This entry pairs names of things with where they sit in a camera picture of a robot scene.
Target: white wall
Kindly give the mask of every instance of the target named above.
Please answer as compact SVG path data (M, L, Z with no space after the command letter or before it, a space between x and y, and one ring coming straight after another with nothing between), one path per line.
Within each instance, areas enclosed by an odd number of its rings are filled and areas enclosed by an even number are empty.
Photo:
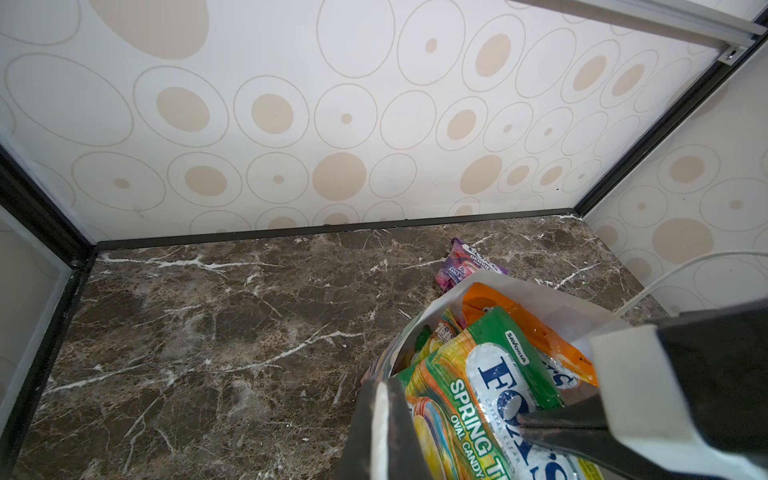
M721 250L768 251L768 49L763 47L587 222L644 284ZM768 258L708 260L665 281L669 313L768 296Z
M94 241L572 207L718 50L534 3L8 0L0 133Z

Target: brown marble countertop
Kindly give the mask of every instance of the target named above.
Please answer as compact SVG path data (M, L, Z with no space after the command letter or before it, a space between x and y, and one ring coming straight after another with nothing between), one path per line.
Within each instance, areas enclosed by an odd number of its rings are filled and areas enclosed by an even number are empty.
M453 237L610 310L641 290L572 216L102 253L13 478L330 478L362 374L439 295Z

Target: candy bag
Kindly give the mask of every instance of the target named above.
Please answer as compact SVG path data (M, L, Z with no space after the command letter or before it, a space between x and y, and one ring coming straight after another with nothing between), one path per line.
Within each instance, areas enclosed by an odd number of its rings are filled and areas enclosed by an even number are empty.
M562 404L534 348L501 308L396 378L435 480L544 478L545 472L601 478L591 463L520 436L519 412Z
M421 333L416 338L413 349L406 353L400 367L396 371L421 362L430 353L435 352L438 348L451 341L452 338L465 328L466 323L457 319L451 309L447 309L440 317L440 320L438 320L437 325L435 325L434 331L429 325L424 325Z
M493 306L500 306L515 319L528 341L555 362L573 372L579 379L598 386L598 376L592 362L570 343L563 340L552 328L543 324L518 303L501 295L482 283L472 285L462 299L462 314L467 325L472 325Z
M443 292L447 292L453 286L480 269L506 275L507 270L493 262L487 261L480 253L462 242L460 238L454 238L453 247L448 258L440 267L435 276L435 281Z

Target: black trim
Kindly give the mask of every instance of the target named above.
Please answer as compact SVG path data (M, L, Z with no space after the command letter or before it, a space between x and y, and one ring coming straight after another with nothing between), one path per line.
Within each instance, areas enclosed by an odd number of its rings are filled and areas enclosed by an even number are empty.
M552 210L529 210L525 212L507 212L502 214L466 215L463 217L434 217L414 220L395 220L389 222L345 223L343 225L322 225L321 227L284 228L280 230L249 230L245 232L203 233L201 235L179 235L176 237L136 238L129 240L108 240L96 245L97 251L124 250L130 248L169 247L190 243L230 242L233 240L251 240L256 238L293 237L296 235L316 235L318 233L338 233L353 230L380 230L382 228L425 227L446 223L479 222L483 220L505 220L508 218L543 217L546 215L573 215L571 208Z
M0 205L67 265L91 255L91 243L2 146Z
M755 23L768 25L768 10L757 17ZM632 145L632 148L579 200L574 210L580 217L588 214L600 200L608 195L645 157L664 141L688 118L714 91L727 80L768 39L768 33L760 36L733 65L720 61L710 66L686 93L667 110L648 131Z
M0 435L0 478L8 478L16 463L27 430L35 416L43 389L51 375L58 351L69 329L72 316L78 306L80 295L83 293L91 268L96 261L96 252L86 261L72 270L69 281L58 301L51 322L45 331L45 336L38 347L35 359L29 367L27 378L24 380L11 415Z

